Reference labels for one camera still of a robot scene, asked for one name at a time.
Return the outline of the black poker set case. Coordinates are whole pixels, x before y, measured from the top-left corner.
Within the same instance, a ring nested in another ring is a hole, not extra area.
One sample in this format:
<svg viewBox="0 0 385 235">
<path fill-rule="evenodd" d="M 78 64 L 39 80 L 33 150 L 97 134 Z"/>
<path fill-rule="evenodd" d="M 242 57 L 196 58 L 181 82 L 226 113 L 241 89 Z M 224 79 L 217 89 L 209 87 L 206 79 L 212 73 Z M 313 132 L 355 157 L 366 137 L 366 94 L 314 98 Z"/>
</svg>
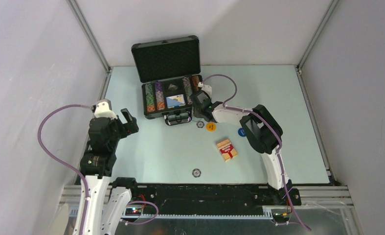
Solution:
<svg viewBox="0 0 385 235">
<path fill-rule="evenodd" d="M 168 126 L 189 123 L 191 96 L 203 80 L 198 36 L 137 43 L 131 53 L 142 83 L 144 116 L 162 118 Z"/>
</svg>

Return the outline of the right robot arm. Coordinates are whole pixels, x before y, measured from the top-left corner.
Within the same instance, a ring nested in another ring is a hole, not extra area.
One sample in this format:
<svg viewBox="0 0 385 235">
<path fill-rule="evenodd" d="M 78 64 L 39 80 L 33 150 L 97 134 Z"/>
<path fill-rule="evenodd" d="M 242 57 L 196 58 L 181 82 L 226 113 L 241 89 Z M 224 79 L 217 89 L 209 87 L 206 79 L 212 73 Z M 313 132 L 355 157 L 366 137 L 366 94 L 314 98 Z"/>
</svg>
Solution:
<svg viewBox="0 0 385 235">
<path fill-rule="evenodd" d="M 277 205 L 289 198 L 291 180 L 281 158 L 283 130 L 267 108 L 257 105 L 252 109 L 212 102 L 210 96 L 199 91 L 191 96 L 194 110 L 208 122 L 241 125 L 250 146 L 261 155 L 268 176 L 270 200 Z"/>
</svg>

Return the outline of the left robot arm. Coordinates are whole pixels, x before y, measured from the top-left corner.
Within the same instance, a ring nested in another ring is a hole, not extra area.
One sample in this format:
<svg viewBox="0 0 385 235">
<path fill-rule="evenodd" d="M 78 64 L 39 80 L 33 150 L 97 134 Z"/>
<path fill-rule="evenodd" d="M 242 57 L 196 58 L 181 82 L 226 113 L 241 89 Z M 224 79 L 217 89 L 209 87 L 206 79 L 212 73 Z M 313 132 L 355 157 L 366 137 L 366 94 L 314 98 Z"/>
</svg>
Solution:
<svg viewBox="0 0 385 235">
<path fill-rule="evenodd" d="M 115 186 L 105 202 L 118 142 L 139 131 L 136 118 L 127 109 L 121 110 L 126 123 L 106 108 L 97 107 L 94 113 L 89 123 L 90 148 L 80 162 L 83 178 L 75 235 L 113 235 L 125 207 L 139 199 L 137 188 Z"/>
</svg>

